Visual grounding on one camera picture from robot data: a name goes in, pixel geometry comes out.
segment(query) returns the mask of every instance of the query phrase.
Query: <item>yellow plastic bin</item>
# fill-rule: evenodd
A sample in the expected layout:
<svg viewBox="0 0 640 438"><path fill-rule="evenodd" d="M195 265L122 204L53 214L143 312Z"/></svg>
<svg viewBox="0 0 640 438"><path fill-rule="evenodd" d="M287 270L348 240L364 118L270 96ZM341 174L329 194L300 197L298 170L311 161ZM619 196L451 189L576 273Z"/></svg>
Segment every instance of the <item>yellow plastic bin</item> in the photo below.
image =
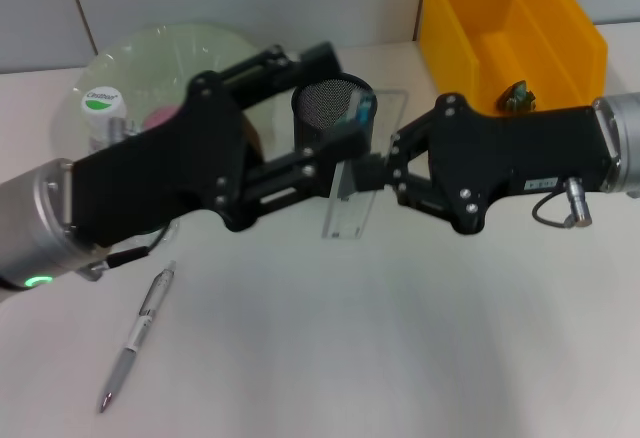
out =
<svg viewBox="0 0 640 438"><path fill-rule="evenodd" d="M536 110L590 104L604 91L607 44L575 0L424 0L420 48L440 93L477 111L526 80Z"/></svg>

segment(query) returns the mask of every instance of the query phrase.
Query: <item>silver pen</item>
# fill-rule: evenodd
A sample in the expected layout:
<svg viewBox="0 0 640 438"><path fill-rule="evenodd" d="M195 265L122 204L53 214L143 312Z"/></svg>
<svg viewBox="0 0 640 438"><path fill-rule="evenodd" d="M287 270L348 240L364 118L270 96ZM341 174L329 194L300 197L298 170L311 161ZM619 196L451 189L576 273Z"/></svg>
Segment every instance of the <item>silver pen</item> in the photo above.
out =
<svg viewBox="0 0 640 438"><path fill-rule="evenodd" d="M175 270L176 262L171 261L165 269L153 279L151 288L149 288L147 296L142 303L142 307L138 312L138 318L136 319L133 329L129 334L129 339L124 345L124 349L120 353L118 361L116 361L116 364L111 371L111 375L109 375L109 379L107 380L107 384L104 388L104 393L100 397L100 413L107 409L115 396L120 392L120 388L122 388L122 384L124 383L124 380L129 374L129 371L133 366L133 362L136 359L138 348L142 345L149 328L151 328L153 318L156 316L158 308L160 308L160 303L162 303L164 296L167 294L167 290L169 289L169 285L171 285Z"/></svg>

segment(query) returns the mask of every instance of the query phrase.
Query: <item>white tabletop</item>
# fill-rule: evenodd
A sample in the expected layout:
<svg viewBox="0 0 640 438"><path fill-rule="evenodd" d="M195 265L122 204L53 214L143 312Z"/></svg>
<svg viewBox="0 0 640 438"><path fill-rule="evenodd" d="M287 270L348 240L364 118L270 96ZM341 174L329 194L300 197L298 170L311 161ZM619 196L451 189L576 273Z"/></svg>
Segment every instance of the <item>white tabletop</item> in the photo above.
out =
<svg viewBox="0 0 640 438"><path fill-rule="evenodd" d="M601 31L610 91L640 90L640 26ZM340 58L374 88L409 91L406 121L431 108L413 44ZM52 157L43 130L78 74L0 76L0 180ZM276 148L290 146L290 120L283 96ZM390 192L357 241L320 239L320 199L240 234L212 213L184 217L175 242L96 284L68 275L0 305L0 436L635 438L640 202L590 195L594 225L563 231L533 222L538 198L494 205L476 237L399 208ZM545 212L564 216L566 204ZM96 415L170 259L178 270L157 323L122 394Z"/></svg>

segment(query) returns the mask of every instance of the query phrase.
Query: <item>green led light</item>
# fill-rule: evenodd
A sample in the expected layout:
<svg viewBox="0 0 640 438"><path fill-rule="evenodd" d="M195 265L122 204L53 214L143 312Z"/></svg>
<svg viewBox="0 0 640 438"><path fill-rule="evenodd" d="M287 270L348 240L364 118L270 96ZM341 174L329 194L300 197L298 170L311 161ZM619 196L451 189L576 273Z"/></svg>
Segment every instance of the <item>green led light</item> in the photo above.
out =
<svg viewBox="0 0 640 438"><path fill-rule="evenodd" d="M50 281L53 281L52 276L34 276L25 281L24 286L35 286L39 283L49 283Z"/></svg>

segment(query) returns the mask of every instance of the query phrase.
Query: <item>pen tip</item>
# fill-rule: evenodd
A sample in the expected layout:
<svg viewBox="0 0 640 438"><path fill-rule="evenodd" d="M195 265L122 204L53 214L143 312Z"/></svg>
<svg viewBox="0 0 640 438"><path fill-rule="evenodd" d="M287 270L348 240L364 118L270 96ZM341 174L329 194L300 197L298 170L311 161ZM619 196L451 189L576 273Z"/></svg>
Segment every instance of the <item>pen tip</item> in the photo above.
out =
<svg viewBox="0 0 640 438"><path fill-rule="evenodd" d="M107 406L109 406L109 403L111 403L111 399L113 398L113 395L111 393L107 393L104 397L104 400L102 400L102 403L100 403L100 413L104 413L104 410L107 409Z"/></svg>

